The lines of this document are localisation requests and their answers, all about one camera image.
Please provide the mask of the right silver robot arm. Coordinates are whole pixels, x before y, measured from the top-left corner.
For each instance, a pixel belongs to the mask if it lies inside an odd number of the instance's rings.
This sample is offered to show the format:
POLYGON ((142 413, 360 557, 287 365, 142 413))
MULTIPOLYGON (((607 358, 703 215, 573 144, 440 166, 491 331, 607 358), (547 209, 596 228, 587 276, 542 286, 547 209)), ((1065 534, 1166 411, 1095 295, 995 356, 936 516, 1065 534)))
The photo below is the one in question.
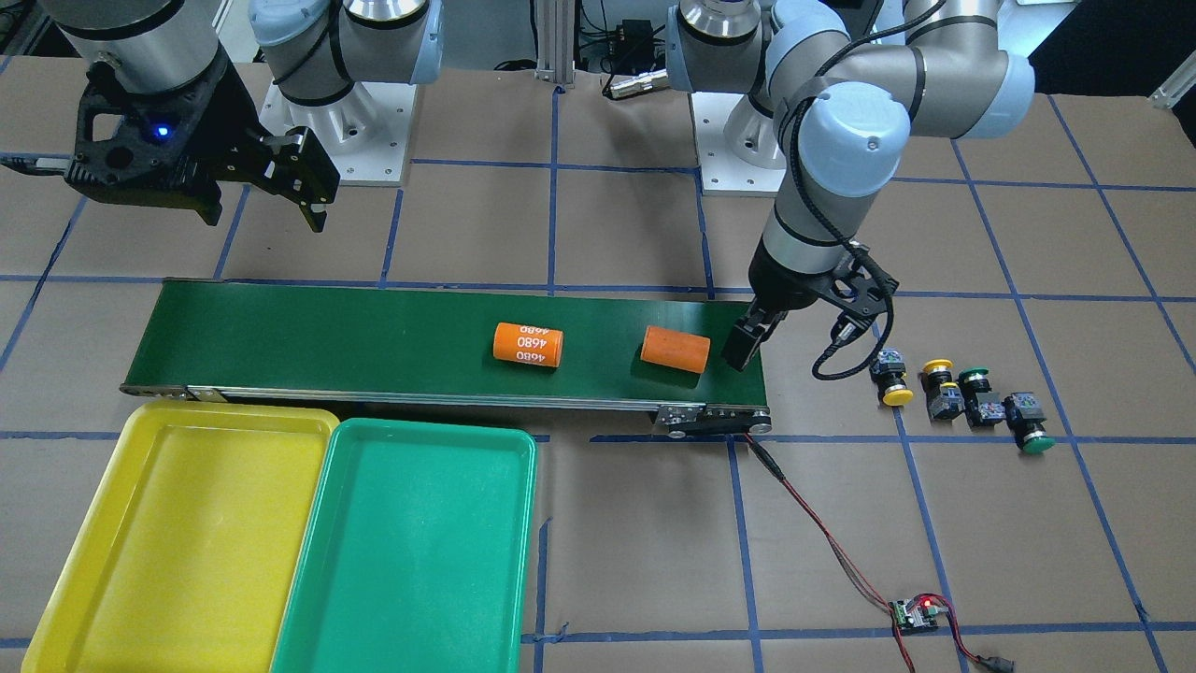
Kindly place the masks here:
POLYGON ((440 1, 252 1, 250 27, 283 99, 262 123, 210 18, 193 1, 47 1, 87 65, 69 157, 4 158, 106 204, 221 218, 221 184, 286 197, 315 233, 342 170, 383 136, 371 82, 420 85, 443 63, 440 1))

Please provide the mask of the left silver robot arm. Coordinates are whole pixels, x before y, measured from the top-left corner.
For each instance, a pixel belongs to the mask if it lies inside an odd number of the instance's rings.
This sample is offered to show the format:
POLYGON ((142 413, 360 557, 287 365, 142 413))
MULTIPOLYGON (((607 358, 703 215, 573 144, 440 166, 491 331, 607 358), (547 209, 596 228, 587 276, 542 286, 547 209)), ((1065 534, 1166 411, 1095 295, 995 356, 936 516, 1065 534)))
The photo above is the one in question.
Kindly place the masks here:
POLYGON ((855 241, 913 136, 990 139, 1025 120, 1029 57, 1001 50, 995 1, 905 1, 886 33, 852 37, 820 1, 681 1, 666 68, 689 93, 742 93, 771 120, 783 179, 721 356, 736 371, 792 311, 841 310, 825 357, 892 318, 898 281, 855 241))

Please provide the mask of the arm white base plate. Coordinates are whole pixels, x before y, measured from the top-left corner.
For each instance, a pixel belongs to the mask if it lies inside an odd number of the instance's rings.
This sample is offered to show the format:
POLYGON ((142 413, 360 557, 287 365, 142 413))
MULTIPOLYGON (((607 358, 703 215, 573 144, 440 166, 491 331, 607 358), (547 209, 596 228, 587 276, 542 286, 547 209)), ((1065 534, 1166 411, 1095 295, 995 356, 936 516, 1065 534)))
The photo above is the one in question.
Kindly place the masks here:
POLYGON ((356 82, 324 108, 303 108, 277 85, 266 91, 260 121, 273 134, 306 126, 340 170, 343 186, 402 186, 421 88, 401 82, 356 82))
POLYGON ((785 176, 785 157, 773 120, 748 94, 691 96, 702 191, 706 195, 773 196, 785 176))

